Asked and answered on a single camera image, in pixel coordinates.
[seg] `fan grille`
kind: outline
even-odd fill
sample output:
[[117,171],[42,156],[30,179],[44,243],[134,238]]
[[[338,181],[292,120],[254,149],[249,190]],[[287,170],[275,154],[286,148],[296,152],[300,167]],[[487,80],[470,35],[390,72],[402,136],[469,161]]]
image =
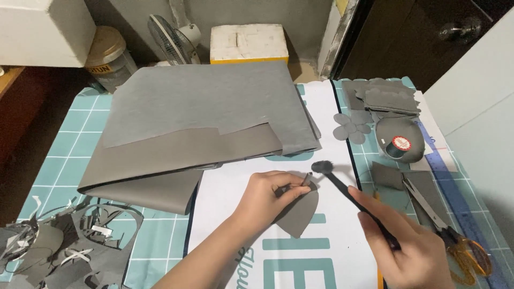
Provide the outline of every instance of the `fan grille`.
[[[154,18],[151,16],[148,20],[148,30],[150,31],[150,34],[154,38],[157,45],[159,45],[160,49],[166,56],[167,61],[171,65],[191,64],[191,58],[187,54],[187,46],[190,45],[192,47],[191,43],[189,43],[189,40],[182,33],[180,33],[178,29],[173,28],[163,17],[159,15],[153,16],[162,26],[164,31],[159,27]],[[175,49],[172,43],[170,43],[166,34],[173,41],[177,49]]]

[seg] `black brush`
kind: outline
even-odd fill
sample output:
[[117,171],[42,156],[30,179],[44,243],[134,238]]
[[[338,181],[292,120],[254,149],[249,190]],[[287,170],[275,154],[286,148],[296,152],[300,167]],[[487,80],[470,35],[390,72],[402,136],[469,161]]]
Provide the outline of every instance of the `black brush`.
[[314,172],[321,173],[325,175],[335,186],[336,188],[343,193],[345,197],[348,198],[348,200],[352,201],[354,205],[361,211],[366,212],[368,215],[371,216],[371,218],[377,223],[378,227],[380,228],[380,231],[382,231],[382,234],[384,235],[385,239],[389,242],[389,246],[391,247],[391,250],[401,250],[400,244],[398,243],[398,240],[396,237],[394,237],[387,229],[384,227],[382,222],[377,219],[373,214],[371,214],[368,209],[364,208],[361,204],[359,204],[348,192],[348,186],[343,184],[341,180],[339,180],[334,174],[332,174],[332,171],[334,170],[334,165],[328,161],[328,160],[321,160],[315,162],[310,167]]

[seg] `dark wooden door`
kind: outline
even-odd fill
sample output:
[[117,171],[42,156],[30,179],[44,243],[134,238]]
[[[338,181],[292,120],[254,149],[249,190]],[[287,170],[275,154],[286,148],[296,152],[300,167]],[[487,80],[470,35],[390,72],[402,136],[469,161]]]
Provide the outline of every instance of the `dark wooden door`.
[[498,1],[483,8],[472,0],[375,0],[333,77],[408,76],[424,92],[512,7],[512,0]]

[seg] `ruler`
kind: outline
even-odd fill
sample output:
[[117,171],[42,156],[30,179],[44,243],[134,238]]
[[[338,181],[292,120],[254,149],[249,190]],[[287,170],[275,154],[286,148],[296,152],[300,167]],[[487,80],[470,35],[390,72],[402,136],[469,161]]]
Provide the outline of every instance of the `ruler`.
[[[448,168],[443,161],[443,158],[435,148],[433,141],[430,139],[430,135],[420,121],[415,121],[415,123],[421,129],[421,133],[423,134],[425,142],[433,151],[433,153],[425,155],[425,158],[427,159],[427,162],[432,169],[432,173],[434,174],[434,178],[439,185],[441,193],[445,197],[451,211],[455,215],[455,218],[461,227],[462,232],[467,238],[478,242],[486,250],[486,252],[490,252],[489,245],[487,244],[487,241],[484,238],[478,223],[473,218],[473,214],[469,209],[466,199],[464,199],[464,196],[459,191],[457,184],[453,180],[453,176],[451,175],[450,171],[448,171]],[[491,289],[508,288],[507,282],[505,281],[503,273],[498,266],[496,259],[492,254],[489,254],[489,258],[491,259],[492,263],[492,274],[486,278],[489,287]]]

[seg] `scissors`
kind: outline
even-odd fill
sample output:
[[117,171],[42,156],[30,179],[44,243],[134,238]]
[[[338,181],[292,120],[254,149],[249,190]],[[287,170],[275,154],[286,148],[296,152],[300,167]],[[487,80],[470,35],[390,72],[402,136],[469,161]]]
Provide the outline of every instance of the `scissors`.
[[404,180],[403,184],[405,184],[411,195],[428,214],[437,229],[436,233],[445,242],[446,252],[454,258],[457,265],[464,273],[464,277],[461,277],[451,271],[452,279],[457,283],[473,286],[476,283],[473,272],[484,277],[491,275],[491,260],[484,248],[479,243],[457,233],[451,226],[443,222],[427,203],[427,200],[419,193],[414,184],[409,179],[407,179],[407,182]]

